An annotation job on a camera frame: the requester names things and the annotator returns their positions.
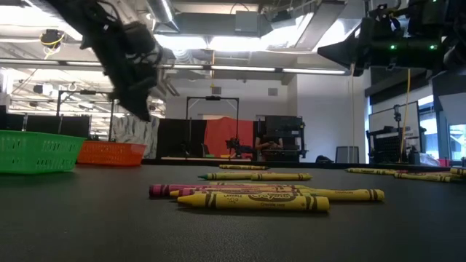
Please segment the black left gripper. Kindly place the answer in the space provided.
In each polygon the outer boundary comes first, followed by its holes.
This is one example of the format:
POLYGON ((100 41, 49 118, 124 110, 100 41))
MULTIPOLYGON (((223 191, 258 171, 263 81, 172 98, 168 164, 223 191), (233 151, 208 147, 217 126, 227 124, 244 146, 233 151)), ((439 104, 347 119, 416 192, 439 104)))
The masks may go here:
POLYGON ((140 22, 93 22, 84 27, 82 48, 94 51, 114 86, 110 100, 148 122, 147 98, 158 82, 157 64, 163 51, 140 22))

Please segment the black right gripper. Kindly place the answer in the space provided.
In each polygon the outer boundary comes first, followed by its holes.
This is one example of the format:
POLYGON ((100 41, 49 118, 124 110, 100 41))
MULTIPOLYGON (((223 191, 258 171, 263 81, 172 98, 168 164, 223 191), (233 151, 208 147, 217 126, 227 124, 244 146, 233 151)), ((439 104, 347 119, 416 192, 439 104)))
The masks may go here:
POLYGON ((413 68, 414 37, 398 19, 398 10, 376 7, 362 20, 362 33, 344 41, 322 46, 318 55, 361 76, 369 68, 413 68), (357 66, 362 49, 362 67, 357 66))

